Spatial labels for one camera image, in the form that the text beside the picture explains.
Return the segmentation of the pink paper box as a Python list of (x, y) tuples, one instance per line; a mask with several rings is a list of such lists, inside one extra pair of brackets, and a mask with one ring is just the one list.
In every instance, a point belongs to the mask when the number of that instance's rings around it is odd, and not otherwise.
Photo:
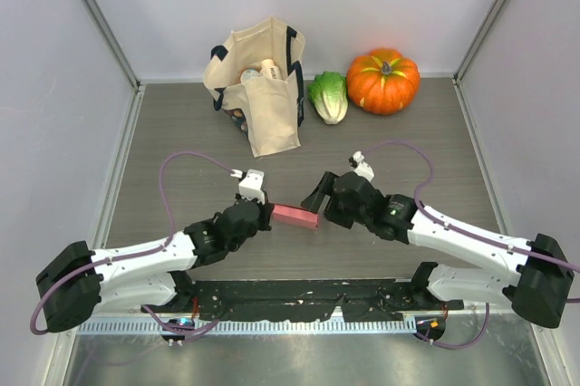
[(317, 229), (319, 226), (319, 216), (316, 213), (299, 207), (275, 204), (272, 217), (279, 222), (297, 227)]

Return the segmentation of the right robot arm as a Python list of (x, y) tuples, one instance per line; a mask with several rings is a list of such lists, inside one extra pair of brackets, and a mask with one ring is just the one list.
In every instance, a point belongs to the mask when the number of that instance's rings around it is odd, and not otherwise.
[(533, 240), (508, 237), (447, 217), (402, 194), (384, 195), (371, 181), (351, 171), (325, 172), (301, 203), (338, 226), (358, 223), (377, 237), (438, 250), (469, 263), (455, 269), (423, 263), (409, 296), (421, 309), (438, 301), (474, 301), (509, 307), (545, 328), (561, 323), (574, 281), (570, 263), (551, 236)]

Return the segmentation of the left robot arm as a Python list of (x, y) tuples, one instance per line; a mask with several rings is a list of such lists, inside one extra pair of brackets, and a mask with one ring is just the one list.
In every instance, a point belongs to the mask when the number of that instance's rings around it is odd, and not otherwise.
[(270, 230), (274, 208), (266, 199), (237, 196), (224, 211), (167, 239), (95, 250), (84, 241), (71, 243), (35, 278), (41, 300), (31, 320), (42, 315), (46, 327), (33, 326), (32, 332), (71, 330), (105, 307), (186, 311), (193, 291), (184, 274), (224, 260), (250, 237)]

